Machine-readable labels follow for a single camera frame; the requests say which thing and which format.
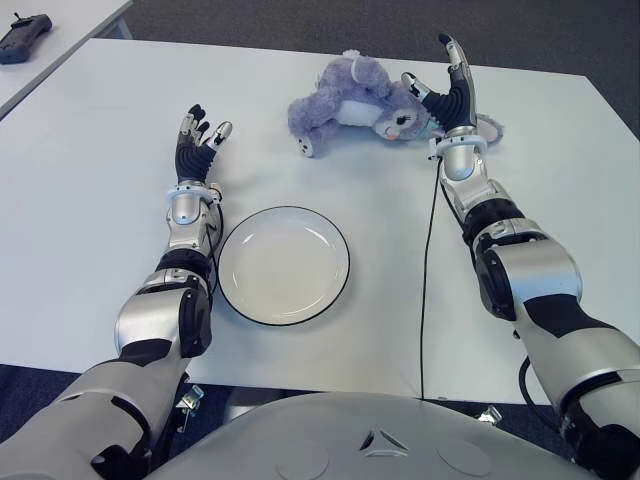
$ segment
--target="metal clamp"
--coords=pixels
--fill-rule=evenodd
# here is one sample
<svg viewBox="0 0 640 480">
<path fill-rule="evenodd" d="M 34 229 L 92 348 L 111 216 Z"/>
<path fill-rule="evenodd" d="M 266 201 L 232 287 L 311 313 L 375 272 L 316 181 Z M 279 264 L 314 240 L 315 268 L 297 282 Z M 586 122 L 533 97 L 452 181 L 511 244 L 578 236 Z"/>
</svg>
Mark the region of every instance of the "metal clamp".
<svg viewBox="0 0 640 480">
<path fill-rule="evenodd" d="M 482 135 L 457 135 L 448 138 L 431 138 L 427 147 L 427 158 L 438 160 L 444 153 L 454 147 L 473 145 L 483 155 L 487 152 L 487 140 Z"/>
<path fill-rule="evenodd" d="M 175 197 L 185 194 L 194 195 L 203 199 L 206 203 L 214 203 L 216 205 L 220 203 L 220 200 L 222 200 L 220 187 L 215 183 L 212 183 L 209 187 L 196 185 L 194 183 L 176 185 L 167 192 L 167 200 L 169 201 L 169 204 L 171 204 Z"/>
<path fill-rule="evenodd" d="M 502 420 L 502 414 L 495 406 L 489 405 L 484 412 L 478 415 L 477 420 L 479 422 L 489 423 L 495 427 Z"/>
<path fill-rule="evenodd" d="M 203 397 L 204 391 L 198 385 L 194 385 L 176 404 L 175 408 L 182 410 L 184 414 L 184 423 L 178 427 L 178 433 L 184 433 L 186 431 L 189 417 L 196 416 L 196 411 L 200 408 L 200 400 L 202 400 Z"/>
</svg>

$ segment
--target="black cable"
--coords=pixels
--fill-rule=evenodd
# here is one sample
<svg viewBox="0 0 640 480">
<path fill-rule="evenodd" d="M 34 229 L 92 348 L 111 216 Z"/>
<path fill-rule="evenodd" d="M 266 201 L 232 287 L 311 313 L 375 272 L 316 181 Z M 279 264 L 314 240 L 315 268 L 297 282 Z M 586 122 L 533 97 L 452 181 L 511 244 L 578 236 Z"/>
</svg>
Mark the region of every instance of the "black cable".
<svg viewBox="0 0 640 480">
<path fill-rule="evenodd" d="M 424 367 L 423 350 L 424 345 L 422 337 L 424 335 L 424 308 L 427 299 L 427 260 L 429 258 L 429 243 L 431 243 L 431 231 L 433 229 L 433 217 L 436 212 L 436 199 L 438 197 L 438 182 L 440 181 L 440 166 L 442 159 L 438 160 L 438 168 L 436 169 L 436 183 L 433 186 L 433 201 L 431 203 L 431 214 L 429 216 L 429 230 L 427 231 L 427 241 L 424 246 L 424 270 L 422 276 L 422 311 L 420 314 L 420 400 L 424 400 Z"/>
<path fill-rule="evenodd" d="M 524 362 L 522 362 L 522 365 L 520 366 L 520 371 L 518 372 L 518 385 L 520 386 L 520 393 L 522 394 L 522 397 L 524 398 L 527 406 L 536 415 L 536 417 L 538 417 L 542 423 L 544 423 L 547 427 L 549 427 L 559 435 L 560 426 L 556 422 L 548 418 L 546 415 L 544 415 L 538 409 L 538 406 L 533 403 L 533 400 L 529 395 L 529 391 L 527 390 L 527 370 L 529 369 L 530 365 L 531 361 L 529 360 L 529 357 L 527 357 L 524 359 Z"/>
<path fill-rule="evenodd" d="M 220 234 L 218 235 L 218 240 L 216 240 L 216 246 L 214 250 L 218 248 L 218 246 L 220 245 L 220 242 L 222 241 L 222 236 L 224 235 L 224 216 L 222 215 L 222 208 L 220 207 L 220 204 L 218 204 L 217 207 L 218 207 L 218 217 L 220 217 Z"/>
<path fill-rule="evenodd" d="M 213 292 L 216 291 L 216 288 L 218 288 L 218 284 L 220 283 L 218 281 L 218 262 L 216 261 L 216 249 L 220 246 L 220 243 L 222 242 L 222 236 L 224 235 L 224 216 L 222 215 L 222 208 L 220 207 L 220 204 L 218 204 L 217 207 L 218 216 L 220 218 L 220 229 L 215 245 L 211 241 L 211 235 L 209 233 L 211 227 L 207 227 L 207 237 L 209 239 L 209 248 L 211 250 L 211 262 L 213 263 L 213 271 L 216 274 L 216 281 L 213 285 L 213 288 L 211 289 L 211 295 L 213 295 Z"/>
</svg>

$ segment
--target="plate black rim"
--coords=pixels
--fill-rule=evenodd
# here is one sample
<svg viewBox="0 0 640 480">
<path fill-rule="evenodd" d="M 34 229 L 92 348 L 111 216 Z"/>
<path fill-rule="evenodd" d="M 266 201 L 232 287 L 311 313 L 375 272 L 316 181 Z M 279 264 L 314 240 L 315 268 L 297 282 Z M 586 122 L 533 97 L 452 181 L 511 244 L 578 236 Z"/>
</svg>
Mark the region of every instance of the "plate black rim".
<svg viewBox="0 0 640 480">
<path fill-rule="evenodd" d="M 275 324 L 275 323 L 266 323 L 266 322 L 261 322 L 260 320 L 256 320 L 255 318 L 251 318 L 248 315 L 242 313 L 240 310 L 238 310 L 236 308 L 236 306 L 229 300 L 229 298 L 227 297 L 227 294 L 224 293 L 224 287 L 222 286 L 222 281 L 220 279 L 220 272 L 216 272 L 216 275 L 218 276 L 218 284 L 220 285 L 220 291 L 222 292 L 222 296 L 224 297 L 224 299 L 227 301 L 227 303 L 231 306 L 231 308 L 238 313 L 239 315 L 241 315 L 242 317 L 246 318 L 247 320 L 250 320 L 252 322 L 258 323 L 260 325 L 265 325 L 267 327 L 290 327 L 292 325 L 300 325 L 301 323 L 304 322 L 308 322 L 309 320 L 312 320 L 314 318 L 316 318 L 318 315 L 320 315 L 321 313 L 324 313 L 325 311 L 327 311 L 327 309 L 329 309 L 329 307 L 331 307 L 331 305 L 333 305 L 336 300 L 338 298 L 340 298 L 340 295 L 342 295 L 342 292 L 344 291 L 344 288 L 347 286 L 347 281 L 349 280 L 349 274 L 351 273 L 351 252 L 349 251 L 349 244 L 347 243 L 347 239 L 344 238 L 344 235 L 342 234 L 342 231 L 340 231 L 340 229 L 338 228 L 338 226 L 333 223 L 329 218 L 327 218 L 325 215 L 321 214 L 320 212 L 316 212 L 315 210 L 312 210 L 310 208 L 306 208 L 306 207 L 298 207 L 296 205 L 279 205 L 276 207 L 269 207 L 269 208 L 265 208 L 262 210 L 259 210 L 255 213 L 252 213 L 251 215 L 249 215 L 247 218 L 245 218 L 244 220 L 242 220 L 240 223 L 238 223 L 235 227 L 233 227 L 233 229 L 231 230 L 231 232 L 229 232 L 229 235 L 227 235 L 227 238 L 224 239 L 224 242 L 222 244 L 222 248 L 220 249 L 220 255 L 218 256 L 218 270 L 220 269 L 220 258 L 222 258 L 222 253 L 224 252 L 224 248 L 227 246 L 227 241 L 229 241 L 229 239 L 231 238 L 231 236 L 233 235 L 233 232 L 236 231 L 236 229 L 242 225 L 244 222 L 246 222 L 247 220 L 249 220 L 251 217 L 255 217 L 256 215 L 259 215 L 261 213 L 267 212 L 269 210 L 277 210 L 280 208 L 297 208 L 299 210 L 307 210 L 311 213 L 315 213 L 316 215 L 324 218 L 327 222 L 329 222 L 330 225 L 333 226 L 333 228 L 336 229 L 336 231 L 338 232 L 338 235 L 340 235 L 340 238 L 342 238 L 342 241 L 344 242 L 344 248 L 347 250 L 347 274 L 344 277 L 344 281 L 342 282 L 342 286 L 340 287 L 340 290 L 338 291 L 338 293 L 336 294 L 336 296 L 333 298 L 333 300 L 331 300 L 331 302 L 325 306 L 322 310 L 320 310 L 317 313 L 314 313 L 313 315 L 311 315 L 310 317 L 307 317 L 303 320 L 299 320 L 297 322 L 292 322 L 292 323 L 281 323 L 281 324 Z"/>
</svg>

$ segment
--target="white table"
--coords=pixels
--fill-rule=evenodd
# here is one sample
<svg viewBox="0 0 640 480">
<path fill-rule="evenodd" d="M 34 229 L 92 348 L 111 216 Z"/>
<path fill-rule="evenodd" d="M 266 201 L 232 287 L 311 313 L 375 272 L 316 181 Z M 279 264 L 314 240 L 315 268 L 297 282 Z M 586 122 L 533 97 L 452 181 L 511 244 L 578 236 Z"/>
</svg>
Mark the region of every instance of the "white table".
<svg viewBox="0 0 640 480">
<path fill-rule="evenodd" d="M 22 17 L 45 13 L 53 28 L 36 40 L 25 63 L 0 65 L 0 118 L 90 37 L 108 33 L 112 28 L 117 28 L 120 36 L 128 36 L 120 16 L 131 3 L 131 0 L 2 0 L 0 37 L 16 20 L 13 12 Z"/>
<path fill-rule="evenodd" d="M 343 129 L 324 158 L 297 153 L 287 106 L 331 58 L 109 40 L 80 48 L 0 123 L 0 362 L 83 371 L 115 355 L 118 310 L 165 246 L 176 132 L 199 102 L 210 122 L 235 126 L 213 172 L 227 232 L 267 207 L 311 208 L 344 234 L 351 272 L 333 306 L 291 327 L 250 322 L 218 291 L 213 343 L 192 362 L 194 381 L 418 395 L 435 165 L 423 143 L 386 143 L 364 129 Z M 443 64 L 383 62 L 392 78 L 410 70 L 447 87 Z M 473 73 L 480 110 L 507 125 L 490 171 L 575 255 L 585 308 L 640 340 L 637 140 L 583 77 Z M 426 395 L 521 402 L 524 350 L 507 322 L 484 313 L 441 199 L 436 215 Z"/>
</svg>

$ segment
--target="plush toy ear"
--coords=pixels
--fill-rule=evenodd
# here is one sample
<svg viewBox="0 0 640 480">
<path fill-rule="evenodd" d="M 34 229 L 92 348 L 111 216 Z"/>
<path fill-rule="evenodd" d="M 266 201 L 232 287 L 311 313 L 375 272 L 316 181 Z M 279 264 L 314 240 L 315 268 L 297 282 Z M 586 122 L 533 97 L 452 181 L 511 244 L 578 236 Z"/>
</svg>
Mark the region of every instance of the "plush toy ear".
<svg viewBox="0 0 640 480">
<path fill-rule="evenodd" d="M 489 145 L 495 145 L 504 136 L 504 127 L 488 115 L 478 113 L 478 134 L 487 139 Z"/>
<path fill-rule="evenodd" d="M 373 58 L 356 56 L 351 64 L 351 78 L 378 98 L 384 98 L 391 92 L 389 75 Z"/>
</svg>

